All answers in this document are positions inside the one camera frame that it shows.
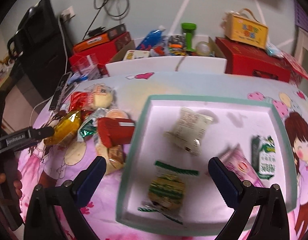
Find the black cable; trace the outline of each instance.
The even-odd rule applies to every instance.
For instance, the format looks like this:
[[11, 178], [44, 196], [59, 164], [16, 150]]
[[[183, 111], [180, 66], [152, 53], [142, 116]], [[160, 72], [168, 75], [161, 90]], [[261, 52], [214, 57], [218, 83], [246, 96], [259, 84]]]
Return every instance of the black cable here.
[[94, 19], [92, 20], [91, 24], [89, 25], [88, 29], [86, 30], [86, 32], [85, 32], [84, 37], [83, 37], [82, 40], [85, 39], [85, 37], [86, 37], [88, 31], [90, 30], [92, 24], [94, 23], [96, 17], [98, 16], [98, 14], [100, 13], [100, 11], [101, 11], [101, 9], [102, 9], [103, 7], [104, 7], [104, 10], [105, 10], [106, 14], [107, 14], [108, 16], [114, 18], [114, 20], [120, 21], [120, 20], [122, 20], [123, 18], [126, 17], [128, 11], [129, 11], [129, 8], [130, 8], [130, 1], [129, 1], [129, 0], [126, 0], [126, 8], [125, 8], [125, 10], [123, 11], [123, 13], [119, 13], [118, 15], [111, 14], [111, 13], [109, 12], [109, 10], [106, 8], [106, 5], [107, 5], [107, 3], [108, 3], [109, 1], [110, 1], [110, 0], [103, 0], [103, 3], [102, 3], [102, 5], [101, 5], [100, 7], [97, 7], [97, 5], [96, 5], [96, 0], [93, 1], [94, 9], [95, 9], [95, 10], [98, 10], [98, 11], [97, 11], [97, 13], [96, 13]]

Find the white tray with green rim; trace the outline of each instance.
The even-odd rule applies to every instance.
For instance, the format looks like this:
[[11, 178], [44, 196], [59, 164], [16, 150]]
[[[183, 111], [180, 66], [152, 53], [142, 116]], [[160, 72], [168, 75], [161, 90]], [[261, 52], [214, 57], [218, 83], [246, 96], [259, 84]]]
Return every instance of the white tray with green rim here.
[[[181, 107], [214, 117], [201, 141], [198, 156], [181, 150], [164, 136], [180, 117]], [[262, 180], [266, 187], [280, 185], [288, 212], [296, 207], [296, 171], [287, 133], [275, 106], [245, 99], [188, 95], [152, 95], [148, 98], [127, 157], [118, 193], [116, 221], [150, 233], [178, 236], [217, 235], [233, 213], [212, 179], [206, 175], [210, 158], [220, 156], [238, 143], [251, 162], [251, 138], [271, 136], [276, 149], [275, 176]], [[182, 169], [198, 170], [199, 176], [186, 185], [181, 208], [183, 225], [158, 212], [140, 212], [151, 181], [154, 163], [161, 160]], [[250, 229], [254, 217], [245, 229]]]

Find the blue gripper pad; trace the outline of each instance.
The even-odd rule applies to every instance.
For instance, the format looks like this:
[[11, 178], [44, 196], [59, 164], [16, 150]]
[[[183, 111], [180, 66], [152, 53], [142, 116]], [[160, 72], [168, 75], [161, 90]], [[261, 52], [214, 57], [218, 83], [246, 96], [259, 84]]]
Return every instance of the blue gripper pad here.
[[78, 208], [86, 207], [106, 172], [106, 160], [97, 156], [73, 181], [72, 194]]
[[236, 209], [243, 192], [241, 181], [235, 173], [229, 171], [218, 157], [208, 162], [208, 173], [214, 181], [228, 207]]

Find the green dumbbell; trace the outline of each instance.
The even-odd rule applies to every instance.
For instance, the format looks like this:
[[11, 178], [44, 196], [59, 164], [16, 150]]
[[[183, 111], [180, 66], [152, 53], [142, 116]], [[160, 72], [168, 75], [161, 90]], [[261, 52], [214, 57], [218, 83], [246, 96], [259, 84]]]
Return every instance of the green dumbbell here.
[[186, 50], [195, 52], [194, 49], [192, 49], [192, 38], [194, 30], [196, 30], [196, 24], [195, 23], [182, 23], [181, 27], [183, 31], [186, 33]]

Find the white line on wall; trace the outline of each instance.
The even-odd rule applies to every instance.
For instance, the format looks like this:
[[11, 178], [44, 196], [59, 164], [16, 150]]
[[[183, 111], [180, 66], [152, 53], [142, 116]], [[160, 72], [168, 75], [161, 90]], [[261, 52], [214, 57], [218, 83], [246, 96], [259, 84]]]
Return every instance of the white line on wall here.
[[294, 40], [295, 38], [288, 39], [287, 41], [283, 41], [280, 44], [276, 45], [276, 47], [280, 49], [281, 47], [284, 47], [285, 45], [292, 43]]
[[169, 31], [169, 33], [168, 33], [169, 36], [171, 36], [171, 35], [174, 34], [175, 29], [176, 29], [176, 27], [178, 26], [178, 24], [179, 24], [179, 22], [180, 22], [180, 19], [181, 19], [183, 13], [184, 13], [184, 11], [185, 11], [185, 9], [186, 9], [186, 7], [187, 7], [189, 1], [190, 1], [190, 0], [183, 0], [183, 3], [182, 3], [182, 5], [181, 5], [180, 9], [178, 10], [178, 12], [177, 12], [177, 14], [176, 14], [176, 16], [175, 16], [175, 19], [174, 19], [174, 21], [173, 21], [173, 23], [172, 23], [171, 29], [170, 29], [170, 31]]
[[[264, 14], [263, 14], [263, 12], [262, 12], [262, 9], [261, 9], [261, 6], [260, 6], [258, 0], [254, 0], [254, 2], [255, 2], [255, 4], [256, 4], [258, 13], [260, 14], [262, 23], [263, 23], [264, 25], [266, 25], [265, 18], [264, 18]], [[269, 35], [267, 36], [267, 41], [270, 42], [270, 36], [269, 36]]]

